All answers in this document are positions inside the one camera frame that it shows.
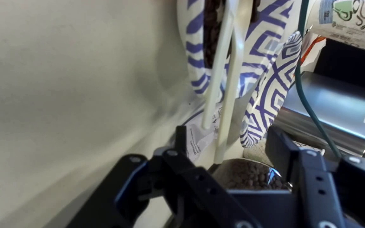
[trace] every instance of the white wall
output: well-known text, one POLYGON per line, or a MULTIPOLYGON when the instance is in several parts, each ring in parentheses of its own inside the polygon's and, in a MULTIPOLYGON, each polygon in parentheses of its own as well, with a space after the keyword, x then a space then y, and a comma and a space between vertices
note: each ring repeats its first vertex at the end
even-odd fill
POLYGON ((170 0, 0 0, 0 227, 63 226, 198 108, 175 18, 170 0))

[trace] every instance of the patterned fabric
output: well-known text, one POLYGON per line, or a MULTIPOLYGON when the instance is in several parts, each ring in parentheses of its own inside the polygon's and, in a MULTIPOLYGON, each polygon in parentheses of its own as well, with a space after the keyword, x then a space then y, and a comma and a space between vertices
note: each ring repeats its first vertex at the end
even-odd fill
POLYGON ((293 85, 294 72, 301 47, 300 34, 294 34, 284 45, 271 70, 260 80, 246 108, 241 144, 243 148, 256 145, 272 125, 281 110, 287 91, 293 85))
MULTIPOLYGON (((185 45, 187 58, 187 70, 191 87, 195 94, 203 97, 210 83, 211 69, 204 65, 204 4, 205 0, 186 0, 186 9, 178 9, 178 15, 187 17, 181 23, 181 40, 185 45)), ((258 22, 252 23, 247 31, 244 45, 244 63, 237 87, 237 98, 243 97, 258 79, 267 73, 268 68, 276 59, 276 54, 282 44, 282 35, 286 23, 290 20, 294 0, 262 0, 258 7, 258 22)), ((220 84, 219 102, 227 83, 228 61, 225 60, 225 75, 220 84)))

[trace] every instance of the black cable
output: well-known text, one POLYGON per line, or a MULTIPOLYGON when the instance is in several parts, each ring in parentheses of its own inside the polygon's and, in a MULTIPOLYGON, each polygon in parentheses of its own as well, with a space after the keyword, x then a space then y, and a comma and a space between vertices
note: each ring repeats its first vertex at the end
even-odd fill
MULTIPOLYGON (((300 15, 299 15, 299 25, 298 25, 298 31, 300 32, 300 36, 304 36, 304 28, 305 28, 305 21, 306 21, 306 13, 308 13, 308 6, 309 0, 303 0, 300 6, 300 15)), ((327 142, 329 146, 331 151, 334 154, 337 159, 341 159, 342 155, 338 153, 334 142, 329 139, 329 136, 326 134, 322 123, 319 122, 317 115, 313 112, 310 108, 306 97, 304 94, 303 87, 301 87, 301 80, 300 80, 300 60, 298 61, 298 66, 295 69, 295 87, 298 92, 298 97, 300 99, 300 103, 304 106, 306 113, 309 115, 310 120, 313 123, 317 126, 319 134, 322 135, 323 140, 327 142)))

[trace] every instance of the blue and white geometric pattern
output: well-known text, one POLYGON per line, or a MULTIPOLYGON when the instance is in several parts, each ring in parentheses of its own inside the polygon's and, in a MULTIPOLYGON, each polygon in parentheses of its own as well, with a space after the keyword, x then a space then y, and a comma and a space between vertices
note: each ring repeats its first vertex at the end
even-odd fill
MULTIPOLYGON (((258 79, 268 72, 280 51, 282 35, 286 23, 290 20, 294 0, 262 0, 258 7, 258 21, 248 27, 244 41, 244 59, 242 64, 241 78, 237 87, 237 98, 243 97, 258 79)), ((205 0, 185 0, 178 26, 182 26, 181 40, 185 46, 187 70, 191 87, 195 94, 203 97, 206 94, 211 69, 204 65, 204 6, 205 0)), ((228 59, 225 60, 225 75, 219 87, 219 102, 227 83, 228 59)))
POLYGON ((284 45, 281 54, 267 74, 260 80, 243 117, 241 144, 243 148, 256 145, 272 125, 282 107, 287 91, 293 85, 294 72, 301 47, 300 34, 294 34, 284 45))

